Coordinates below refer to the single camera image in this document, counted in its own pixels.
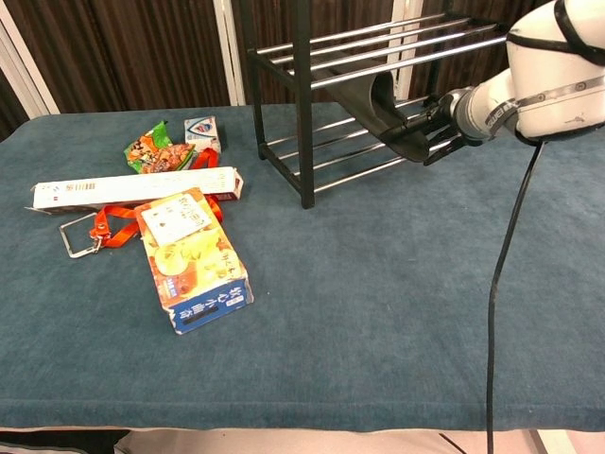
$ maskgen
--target snack box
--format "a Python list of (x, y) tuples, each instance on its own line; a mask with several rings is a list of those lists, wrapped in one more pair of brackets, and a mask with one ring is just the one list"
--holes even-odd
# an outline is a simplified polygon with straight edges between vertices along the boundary
[(33, 209), (64, 213), (99, 209), (110, 203), (134, 205), (161, 199), (190, 187), (198, 187), (219, 201), (236, 201), (243, 185), (244, 180), (234, 167), (38, 183), (32, 189)]
[(216, 118), (203, 116), (185, 120), (185, 143), (194, 145), (196, 154), (202, 153), (207, 148), (213, 148), (220, 153)]
[(163, 310), (177, 334), (253, 297), (244, 264), (198, 188), (135, 208)]

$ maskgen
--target rack shelf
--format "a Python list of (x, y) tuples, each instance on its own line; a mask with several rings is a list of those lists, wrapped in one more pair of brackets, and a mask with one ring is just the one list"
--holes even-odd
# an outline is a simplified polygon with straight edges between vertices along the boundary
[[(285, 179), (300, 193), (303, 208), (311, 208), (315, 204), (315, 195), (326, 189), (335, 187), (342, 183), (355, 180), (383, 168), (394, 166), (404, 162), (406, 159), (395, 154), (394, 158), (387, 159), (381, 164), (357, 170), (347, 176), (332, 182), (315, 186), (315, 172), (328, 166), (337, 165), (356, 157), (373, 153), (385, 145), (377, 142), (363, 148), (348, 151), (336, 158), (323, 159), (316, 162), (315, 151), (321, 148), (331, 147), (334, 144), (345, 142), (356, 137), (368, 134), (365, 129), (348, 132), (330, 139), (315, 143), (314, 133), (337, 129), (338, 127), (355, 122), (355, 119), (346, 118), (320, 128), (312, 129), (311, 95), (318, 89), (324, 89), (344, 81), (363, 78), (369, 75), (384, 73), (417, 64), (431, 62), (429, 74), (429, 93), (434, 94), (439, 76), (440, 61), (447, 57), (471, 52), (477, 49), (502, 44), (506, 40), (506, 27), (498, 23), (479, 20), (473, 17), (460, 16), (451, 11), (449, 2), (445, 2), (446, 12), (418, 17), (405, 21), (387, 22), (375, 26), (366, 26), (356, 30), (311, 38), (311, 0), (297, 0), (292, 2), (292, 31), (295, 37), (293, 43), (279, 44), (271, 47), (257, 48), (252, 20), (251, 2), (239, 0), (242, 17), (244, 17), (244, 41), (247, 49), (248, 73), (253, 99), (254, 126), (258, 154), (261, 159), (269, 160)], [(415, 26), (414, 29), (391, 33), (393, 28)], [(426, 38), (425, 35), (437, 33), (437, 36)], [(488, 33), (495, 37), (486, 37)], [(325, 56), (341, 52), (343, 50), (356, 51), (367, 46), (378, 44), (389, 45), (395, 39), (416, 37), (413, 43), (401, 44), (393, 47), (384, 47), (361, 53), (354, 53), (346, 57), (326, 60)], [(461, 39), (473, 39), (470, 44), (457, 44), (445, 49), (446, 44), (455, 44)], [(345, 74), (337, 74), (323, 79), (315, 79), (314, 73), (321, 69), (331, 68), (342, 64), (369, 61), (376, 58), (386, 57), (390, 54), (400, 53), (412, 49), (420, 49), (435, 46), (435, 50), (426, 55), (421, 55), (407, 60), (394, 63), (376, 64), (363, 69), (355, 70)], [(314, 59), (322, 56), (321, 61)], [(284, 86), (295, 93), (297, 112), (297, 135), (284, 137), (267, 142), (265, 138), (265, 127), (261, 110), (261, 88), (259, 83), (259, 68), (271, 73)], [(418, 99), (408, 100), (398, 104), (397, 108), (408, 106), (420, 106), (428, 98), (423, 96)], [(429, 141), (431, 152), (447, 147), (455, 137), (436, 137), (438, 140)], [(286, 153), (277, 154), (276, 146), (287, 142), (296, 141), (296, 149)], [(292, 170), (289, 163), (293, 158), (298, 158), (298, 170)]]

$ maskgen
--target black cable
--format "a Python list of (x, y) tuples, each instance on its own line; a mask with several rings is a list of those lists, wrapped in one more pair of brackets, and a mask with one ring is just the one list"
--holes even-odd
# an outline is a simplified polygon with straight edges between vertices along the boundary
[(457, 449), (458, 452), (460, 452), (460, 454), (466, 454), (466, 451), (464, 449), (462, 449), (460, 446), (456, 445), (450, 437), (448, 437), (444, 433), (440, 433), (439, 436), (442, 437), (442, 439), (445, 440), (447, 443), (452, 445), (455, 449)]
[(490, 302), (488, 308), (488, 377), (487, 377), (487, 394), (486, 394), (486, 427), (487, 427), (487, 438), (488, 438), (488, 454), (493, 454), (493, 366), (495, 363), (494, 351), (495, 351), (495, 337), (493, 333), (494, 328), (494, 318), (495, 318), (495, 300), (498, 296), (498, 282), (500, 281), (500, 274), (502, 273), (502, 269), (504, 268), (504, 261), (507, 258), (507, 253), (509, 253), (510, 241), (512, 240), (512, 234), (514, 234), (514, 228), (517, 225), (517, 219), (519, 218), (519, 213), (521, 212), (521, 205), (523, 204), (523, 200), (527, 193), (527, 187), (529, 186), (529, 180), (531, 179), (531, 175), (533, 174), (533, 169), (542, 154), (542, 150), (545, 147), (545, 143), (539, 144), (535, 151), (533, 152), (533, 156), (531, 157), (531, 161), (529, 161), (529, 165), (527, 166), (526, 175), (521, 182), (521, 187), (519, 188), (519, 194), (517, 195), (517, 200), (514, 203), (514, 207), (512, 208), (512, 214), (510, 215), (509, 228), (507, 229), (507, 234), (504, 237), (504, 242), (502, 243), (502, 249), (500, 250), (500, 256), (498, 257), (498, 262), (496, 263), (495, 270), (493, 272), (492, 279), (492, 288), (490, 289)]

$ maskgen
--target snack bag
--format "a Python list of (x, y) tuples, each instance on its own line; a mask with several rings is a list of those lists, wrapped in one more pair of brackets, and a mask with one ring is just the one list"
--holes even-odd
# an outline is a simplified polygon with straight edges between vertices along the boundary
[(124, 154), (137, 173), (156, 173), (181, 170), (191, 160), (193, 149), (189, 144), (172, 145), (162, 121), (130, 144)]

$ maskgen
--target small white box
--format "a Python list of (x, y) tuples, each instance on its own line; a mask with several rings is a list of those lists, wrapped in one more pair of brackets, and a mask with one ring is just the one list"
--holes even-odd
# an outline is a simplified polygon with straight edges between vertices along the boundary
[(220, 153), (216, 118), (203, 116), (185, 120), (185, 143), (195, 145), (196, 153), (202, 153), (207, 148)]
[(46, 213), (99, 209), (107, 204), (136, 205), (198, 187), (219, 201), (239, 199), (244, 180), (234, 167), (213, 167), (121, 177), (38, 183), (33, 208)]

